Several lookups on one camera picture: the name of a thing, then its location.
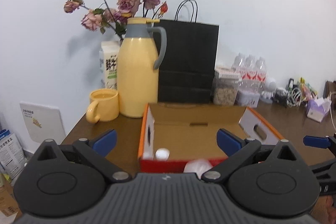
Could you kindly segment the white jar lid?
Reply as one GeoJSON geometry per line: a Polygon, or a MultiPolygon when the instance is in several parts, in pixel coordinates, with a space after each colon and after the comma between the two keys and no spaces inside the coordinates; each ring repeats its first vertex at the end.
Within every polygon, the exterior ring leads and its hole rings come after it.
{"type": "Polygon", "coordinates": [[[157,161],[168,161],[170,151],[167,148],[159,148],[155,151],[155,159],[157,161]]]}

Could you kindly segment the clear plastic container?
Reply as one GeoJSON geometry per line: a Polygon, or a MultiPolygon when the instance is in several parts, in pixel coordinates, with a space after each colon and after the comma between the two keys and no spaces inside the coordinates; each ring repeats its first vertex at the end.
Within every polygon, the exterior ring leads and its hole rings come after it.
{"type": "Polygon", "coordinates": [[[198,179],[202,178],[202,174],[209,171],[213,165],[207,159],[196,159],[186,163],[183,172],[194,173],[198,179]]]}

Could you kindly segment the yellow ceramic mug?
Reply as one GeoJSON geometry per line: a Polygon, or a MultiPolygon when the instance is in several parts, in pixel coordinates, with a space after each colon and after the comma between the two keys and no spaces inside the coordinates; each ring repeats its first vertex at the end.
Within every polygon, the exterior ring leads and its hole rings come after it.
{"type": "Polygon", "coordinates": [[[86,120],[89,123],[109,122],[119,114],[118,91],[115,89],[97,89],[89,95],[90,104],[86,110],[86,120]]]}

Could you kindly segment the red orange cardboard box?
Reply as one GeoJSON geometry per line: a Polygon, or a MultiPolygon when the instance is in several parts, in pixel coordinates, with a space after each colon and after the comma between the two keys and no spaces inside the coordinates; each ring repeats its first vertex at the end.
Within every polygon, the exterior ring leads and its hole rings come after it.
{"type": "Polygon", "coordinates": [[[150,103],[142,118],[139,170],[182,173],[186,163],[196,159],[219,164],[227,157],[217,145],[217,132],[221,128],[241,139],[253,137],[262,144],[276,144],[283,138],[250,107],[150,103]],[[155,159],[159,148],[170,151],[168,161],[155,159]]]}

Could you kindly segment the white astronaut figurine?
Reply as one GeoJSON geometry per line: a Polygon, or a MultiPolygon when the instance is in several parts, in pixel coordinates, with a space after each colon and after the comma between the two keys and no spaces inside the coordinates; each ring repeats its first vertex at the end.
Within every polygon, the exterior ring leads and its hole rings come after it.
{"type": "Polygon", "coordinates": [[[267,77],[262,88],[260,100],[265,103],[272,103],[274,93],[277,89],[276,80],[272,77],[267,77]]]}

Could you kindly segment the white board with logo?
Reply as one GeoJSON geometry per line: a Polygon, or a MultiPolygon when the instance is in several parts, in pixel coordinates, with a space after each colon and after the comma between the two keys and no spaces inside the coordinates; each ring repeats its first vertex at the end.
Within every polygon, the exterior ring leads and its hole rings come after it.
{"type": "Polygon", "coordinates": [[[26,129],[32,141],[42,143],[53,139],[61,144],[66,137],[60,110],[53,106],[19,103],[26,129]]]}

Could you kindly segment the water bottle middle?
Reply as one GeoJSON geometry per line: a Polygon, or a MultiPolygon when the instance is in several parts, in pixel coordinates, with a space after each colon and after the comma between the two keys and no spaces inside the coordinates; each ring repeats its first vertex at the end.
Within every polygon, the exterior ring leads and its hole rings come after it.
{"type": "Polygon", "coordinates": [[[256,75],[255,57],[253,55],[249,55],[245,60],[245,75],[243,79],[243,88],[245,90],[251,92],[255,91],[256,75]]]}

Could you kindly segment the water bottle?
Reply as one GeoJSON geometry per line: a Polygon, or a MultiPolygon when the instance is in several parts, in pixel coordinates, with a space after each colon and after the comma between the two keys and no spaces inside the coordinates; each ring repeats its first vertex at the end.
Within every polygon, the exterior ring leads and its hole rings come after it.
{"type": "Polygon", "coordinates": [[[257,92],[261,93],[264,89],[265,81],[266,81],[266,74],[267,74],[267,68],[264,57],[260,57],[256,63],[256,86],[257,86],[257,92]]]}
{"type": "Polygon", "coordinates": [[[243,88],[245,90],[251,92],[255,91],[256,75],[255,57],[253,55],[249,55],[245,60],[245,75],[243,79],[243,88]]]}
{"type": "Polygon", "coordinates": [[[243,77],[245,75],[245,65],[244,65],[244,61],[245,61],[245,56],[242,53],[239,53],[235,59],[234,59],[234,63],[232,64],[231,68],[239,73],[241,75],[241,77],[243,77]]]}

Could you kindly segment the water bottle left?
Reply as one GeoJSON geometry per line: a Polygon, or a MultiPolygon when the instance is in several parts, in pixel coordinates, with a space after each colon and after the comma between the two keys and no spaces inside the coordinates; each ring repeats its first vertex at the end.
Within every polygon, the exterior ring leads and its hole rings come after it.
{"type": "Polygon", "coordinates": [[[241,75],[241,77],[243,77],[245,75],[245,65],[244,65],[244,61],[245,61],[245,56],[242,53],[239,53],[235,59],[234,59],[234,63],[232,64],[231,68],[239,73],[241,75]]]}

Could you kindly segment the black paper bag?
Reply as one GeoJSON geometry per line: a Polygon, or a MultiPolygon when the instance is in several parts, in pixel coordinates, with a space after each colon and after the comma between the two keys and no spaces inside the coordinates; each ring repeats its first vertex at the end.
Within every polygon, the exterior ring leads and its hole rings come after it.
{"type": "Polygon", "coordinates": [[[167,47],[159,67],[158,101],[209,103],[217,56],[219,26],[197,22],[196,0],[182,1],[166,30],[167,47]]]}

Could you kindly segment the water bottle right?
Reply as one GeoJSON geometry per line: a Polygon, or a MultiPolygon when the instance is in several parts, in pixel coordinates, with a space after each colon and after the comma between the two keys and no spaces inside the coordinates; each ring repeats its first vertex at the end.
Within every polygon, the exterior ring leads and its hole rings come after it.
{"type": "Polygon", "coordinates": [[[267,68],[264,57],[260,57],[256,63],[256,86],[257,86],[257,92],[261,93],[264,89],[265,81],[266,81],[266,74],[267,74],[267,68]]]}

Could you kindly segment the white milk carton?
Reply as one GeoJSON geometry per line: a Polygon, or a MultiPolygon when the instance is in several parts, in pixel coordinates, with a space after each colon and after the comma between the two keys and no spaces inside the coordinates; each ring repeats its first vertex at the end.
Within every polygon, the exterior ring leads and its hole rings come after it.
{"type": "Polygon", "coordinates": [[[117,57],[119,50],[119,42],[101,42],[99,61],[102,88],[117,89],[117,57]]]}

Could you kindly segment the blue white leaflet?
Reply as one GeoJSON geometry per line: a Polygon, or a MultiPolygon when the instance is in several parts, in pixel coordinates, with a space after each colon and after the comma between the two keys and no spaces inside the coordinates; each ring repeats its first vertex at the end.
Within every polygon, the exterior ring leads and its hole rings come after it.
{"type": "Polygon", "coordinates": [[[6,129],[1,130],[0,161],[1,170],[11,180],[17,177],[27,162],[17,136],[6,129]]]}

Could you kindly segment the yellow thermos jug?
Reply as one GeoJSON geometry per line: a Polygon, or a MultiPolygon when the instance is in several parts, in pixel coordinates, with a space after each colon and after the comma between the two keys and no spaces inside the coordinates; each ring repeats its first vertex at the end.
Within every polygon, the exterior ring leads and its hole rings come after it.
{"type": "Polygon", "coordinates": [[[164,60],[167,36],[159,19],[133,17],[117,57],[117,90],[120,113],[141,118],[148,103],[158,101],[159,67],[164,60]]]}

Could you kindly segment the dried pink rose bouquet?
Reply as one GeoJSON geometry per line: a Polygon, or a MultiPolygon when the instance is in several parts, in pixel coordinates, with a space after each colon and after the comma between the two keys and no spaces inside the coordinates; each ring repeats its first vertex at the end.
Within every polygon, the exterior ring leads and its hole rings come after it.
{"type": "Polygon", "coordinates": [[[111,8],[108,2],[103,0],[98,8],[90,9],[83,0],[67,0],[63,10],[71,14],[78,9],[85,9],[87,13],[81,20],[85,29],[99,30],[104,34],[106,29],[110,28],[120,39],[126,34],[127,20],[135,17],[139,9],[142,9],[143,17],[152,11],[152,19],[161,19],[168,11],[167,3],[161,0],[117,0],[116,5],[116,8],[111,8]]]}

